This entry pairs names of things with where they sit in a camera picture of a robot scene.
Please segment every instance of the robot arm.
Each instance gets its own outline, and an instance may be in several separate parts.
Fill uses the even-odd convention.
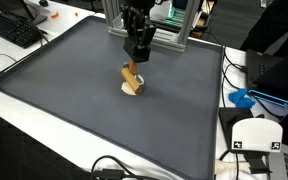
[[[149,60],[150,44],[156,31],[149,16],[154,4],[155,0],[125,0],[121,6],[124,28],[128,33],[124,50],[136,63]]]

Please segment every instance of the white table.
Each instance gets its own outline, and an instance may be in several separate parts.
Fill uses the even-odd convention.
[[[58,12],[60,16],[56,19],[50,18],[50,15],[56,12]],[[39,24],[38,27],[48,32],[49,35],[47,37],[50,40],[65,32],[84,17],[94,14],[90,11],[51,1],[49,1],[49,6],[46,7],[42,13],[49,18],[47,21]],[[96,16],[104,18],[103,14],[97,14]],[[22,49],[0,38],[0,53],[8,54],[17,60],[20,60],[39,47],[40,43],[36,43],[28,49]],[[241,65],[245,63],[244,52],[227,48],[227,54],[233,62]],[[13,62],[7,57],[0,56],[0,70],[10,66],[12,63]],[[228,70],[227,76],[236,86],[245,87],[245,75],[243,73],[232,67]],[[225,83],[224,94],[227,96],[233,91],[235,91],[235,89]],[[227,99],[226,105],[234,106]],[[259,106],[255,106],[252,111],[255,115],[265,113]],[[98,157],[102,155],[112,155],[132,167],[131,170],[134,171],[135,174],[153,176],[160,179],[181,179],[173,173],[133,153],[3,93],[0,93],[0,117],[82,168],[90,169]],[[216,157],[219,158],[226,149],[223,132],[218,122]],[[235,156],[229,154],[225,160],[234,162]],[[97,167],[117,168],[118,166],[111,160],[102,160]],[[217,179],[234,179],[235,175],[236,171],[231,170],[218,175]],[[254,176],[248,172],[241,171],[240,179],[266,179],[266,175]]]

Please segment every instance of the white device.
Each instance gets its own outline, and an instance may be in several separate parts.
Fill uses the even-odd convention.
[[[281,150],[283,128],[277,122],[263,118],[239,121],[232,128],[232,149],[278,153]]]
[[[173,0],[162,2],[155,0],[155,6],[150,11],[151,19],[153,20],[166,20],[172,18],[174,15]]]

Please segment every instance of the metal frame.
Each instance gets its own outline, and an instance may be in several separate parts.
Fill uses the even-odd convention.
[[[102,3],[108,32],[117,36],[127,36],[126,30],[122,29],[119,0],[102,0]],[[188,0],[181,31],[177,34],[158,29],[153,38],[152,45],[184,52],[199,4],[200,0]]]

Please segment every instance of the gray mat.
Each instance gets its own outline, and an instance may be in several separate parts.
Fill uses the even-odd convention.
[[[86,18],[0,76],[0,91],[184,179],[212,179],[222,49],[152,47],[150,61],[139,65],[145,91],[131,97],[120,90],[129,61],[123,42],[104,20]]]

